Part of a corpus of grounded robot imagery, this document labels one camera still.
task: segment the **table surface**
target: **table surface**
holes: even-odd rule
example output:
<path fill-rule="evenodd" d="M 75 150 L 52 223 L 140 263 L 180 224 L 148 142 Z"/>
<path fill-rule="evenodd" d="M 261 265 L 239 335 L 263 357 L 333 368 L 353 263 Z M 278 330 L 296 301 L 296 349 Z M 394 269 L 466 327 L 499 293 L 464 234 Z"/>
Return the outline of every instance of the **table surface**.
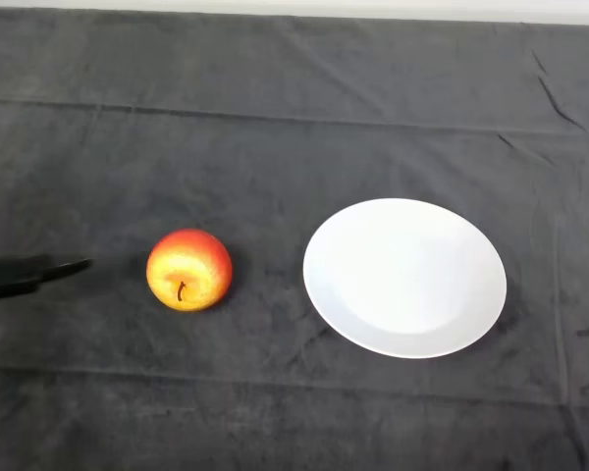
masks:
<path fill-rule="evenodd" d="M 501 319 L 401 360 L 306 295 L 357 201 L 449 208 Z M 199 315 L 145 260 L 203 228 Z M 0 301 L 1 470 L 589 470 L 589 27 L 0 10 L 0 254 L 95 267 Z"/>

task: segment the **white wall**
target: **white wall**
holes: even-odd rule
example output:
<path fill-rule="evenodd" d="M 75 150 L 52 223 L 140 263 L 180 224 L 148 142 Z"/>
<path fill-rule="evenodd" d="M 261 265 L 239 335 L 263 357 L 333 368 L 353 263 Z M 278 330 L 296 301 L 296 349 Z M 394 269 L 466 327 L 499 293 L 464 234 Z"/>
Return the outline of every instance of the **white wall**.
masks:
<path fill-rule="evenodd" d="M 0 6 L 589 25 L 589 0 L 0 0 Z"/>

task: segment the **apple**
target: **apple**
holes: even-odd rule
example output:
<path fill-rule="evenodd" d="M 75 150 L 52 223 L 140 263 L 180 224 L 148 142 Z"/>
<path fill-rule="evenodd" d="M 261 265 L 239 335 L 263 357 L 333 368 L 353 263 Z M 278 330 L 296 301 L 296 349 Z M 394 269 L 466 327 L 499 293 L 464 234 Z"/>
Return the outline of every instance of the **apple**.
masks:
<path fill-rule="evenodd" d="M 146 279 L 155 296 L 178 311 L 197 311 L 220 300 L 232 282 L 225 245 L 199 229 L 162 238 L 148 257 Z"/>

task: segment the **gray tablecloth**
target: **gray tablecloth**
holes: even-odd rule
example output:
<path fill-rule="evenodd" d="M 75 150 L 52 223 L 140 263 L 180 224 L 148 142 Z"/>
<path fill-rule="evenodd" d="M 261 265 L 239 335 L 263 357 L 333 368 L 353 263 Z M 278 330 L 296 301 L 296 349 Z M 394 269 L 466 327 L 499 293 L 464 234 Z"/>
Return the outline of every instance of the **gray tablecloth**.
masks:
<path fill-rule="evenodd" d="M 314 311 L 303 250 L 377 197 L 495 244 L 500 321 L 433 360 Z M 199 315 L 166 233 L 230 248 Z M 0 11 L 0 254 L 95 268 L 0 301 L 2 470 L 589 470 L 589 27 Z"/>

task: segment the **yellow apple skin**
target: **yellow apple skin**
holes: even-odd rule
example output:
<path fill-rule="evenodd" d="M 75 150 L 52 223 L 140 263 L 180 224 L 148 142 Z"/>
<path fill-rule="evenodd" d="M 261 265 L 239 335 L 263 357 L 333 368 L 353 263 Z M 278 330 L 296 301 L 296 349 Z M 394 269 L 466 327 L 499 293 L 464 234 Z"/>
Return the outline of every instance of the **yellow apple skin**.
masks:
<path fill-rule="evenodd" d="M 225 245 L 199 229 L 162 238 L 148 257 L 146 279 L 155 296 L 178 311 L 197 311 L 219 301 L 233 275 Z"/>

